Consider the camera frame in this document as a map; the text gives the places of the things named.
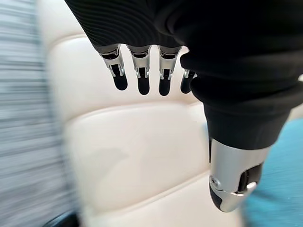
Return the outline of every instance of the robotic hand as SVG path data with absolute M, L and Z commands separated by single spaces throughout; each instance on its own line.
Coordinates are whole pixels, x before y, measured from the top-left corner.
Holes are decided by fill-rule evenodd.
M 150 46 L 159 48 L 159 92 L 169 93 L 182 45 L 181 91 L 204 103 L 210 194 L 223 212 L 257 187 L 270 146 L 303 102 L 300 1 L 65 0 L 119 90 L 127 88 L 127 44 L 142 95 L 149 92 Z

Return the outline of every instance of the blurred background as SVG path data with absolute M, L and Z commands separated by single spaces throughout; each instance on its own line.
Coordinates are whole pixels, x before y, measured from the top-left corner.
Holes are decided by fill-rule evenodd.
M 72 207 L 35 0 L 0 1 L 0 226 L 37 227 Z

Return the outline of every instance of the blue surface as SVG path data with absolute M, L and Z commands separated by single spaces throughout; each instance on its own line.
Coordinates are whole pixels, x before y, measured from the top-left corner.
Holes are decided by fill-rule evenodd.
M 248 227 L 303 227 L 303 119 L 284 126 L 243 212 Z

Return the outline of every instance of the leather upholstery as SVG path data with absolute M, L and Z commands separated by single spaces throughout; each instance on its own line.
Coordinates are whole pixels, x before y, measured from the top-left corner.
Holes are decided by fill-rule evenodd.
M 212 204 L 203 105 L 180 92 L 179 61 L 170 94 L 160 96 L 152 47 L 151 91 L 142 96 L 122 45 L 128 88 L 119 91 L 63 0 L 39 0 L 38 13 L 84 226 L 243 226 L 238 210 Z M 301 106 L 291 118 L 302 113 Z

